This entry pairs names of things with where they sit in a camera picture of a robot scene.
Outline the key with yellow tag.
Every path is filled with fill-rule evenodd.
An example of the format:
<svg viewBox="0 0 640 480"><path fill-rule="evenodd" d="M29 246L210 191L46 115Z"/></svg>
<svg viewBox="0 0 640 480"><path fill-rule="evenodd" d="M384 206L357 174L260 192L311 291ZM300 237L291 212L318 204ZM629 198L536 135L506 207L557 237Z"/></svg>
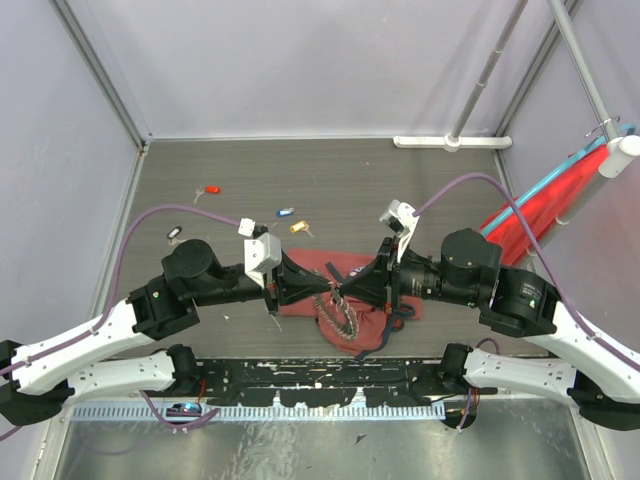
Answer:
<svg viewBox="0 0 640 480"><path fill-rule="evenodd" d="M306 233L309 236L313 236L313 234L310 231L309 224L304 220L294 223L293 225L290 226L289 230L293 234Z"/></svg>

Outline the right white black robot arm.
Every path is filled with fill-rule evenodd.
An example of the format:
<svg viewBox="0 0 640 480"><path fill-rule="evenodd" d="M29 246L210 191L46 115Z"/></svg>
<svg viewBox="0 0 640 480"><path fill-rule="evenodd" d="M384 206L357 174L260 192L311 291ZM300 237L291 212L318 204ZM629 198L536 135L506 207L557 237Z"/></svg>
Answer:
<svg viewBox="0 0 640 480"><path fill-rule="evenodd" d="M472 230L445 237L434 261L411 250L392 252L383 242L375 259L339 292L377 308L403 297L476 308L491 331L546 349L546 360L508 358L460 343L447 345L437 367L452 394L504 389L575 408L604 428L639 427L639 356L571 315L557 288L537 274L504 266L502 249Z"/></svg>

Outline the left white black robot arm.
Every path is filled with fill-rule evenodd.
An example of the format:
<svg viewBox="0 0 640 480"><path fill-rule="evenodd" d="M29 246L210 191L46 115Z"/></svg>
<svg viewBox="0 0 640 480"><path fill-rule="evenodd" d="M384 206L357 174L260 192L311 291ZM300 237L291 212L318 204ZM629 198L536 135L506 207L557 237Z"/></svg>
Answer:
<svg viewBox="0 0 640 480"><path fill-rule="evenodd" d="M1 415L14 427L48 420L74 401L131 391L188 396L201 381L191 348L174 345L142 358L116 354L199 322L203 306L265 302L271 313L330 291L331 283L293 262L271 235L245 243L248 265L222 265L203 240L162 259L163 272L108 312L51 339L1 344Z"/></svg>

